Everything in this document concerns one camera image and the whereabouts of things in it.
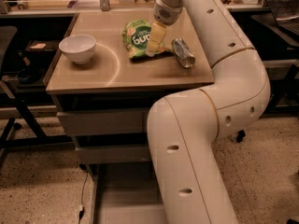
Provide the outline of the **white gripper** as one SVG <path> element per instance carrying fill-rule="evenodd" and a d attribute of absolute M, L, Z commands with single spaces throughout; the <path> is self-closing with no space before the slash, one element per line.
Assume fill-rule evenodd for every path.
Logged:
<path fill-rule="evenodd" d="M 155 0 L 154 18 L 155 23 L 151 26 L 149 41 L 147 44 L 146 54 L 153 57 L 163 42 L 167 26 L 174 24 L 180 16 L 183 9 L 182 0 Z"/>

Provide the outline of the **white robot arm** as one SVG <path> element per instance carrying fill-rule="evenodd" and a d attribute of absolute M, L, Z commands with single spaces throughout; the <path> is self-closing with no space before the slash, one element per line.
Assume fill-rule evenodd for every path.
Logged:
<path fill-rule="evenodd" d="M 156 0 L 154 15 L 186 10 L 214 82 L 157 101 L 149 151 L 169 224 L 238 224 L 211 147 L 258 119 L 270 98 L 263 62 L 221 0 Z"/>

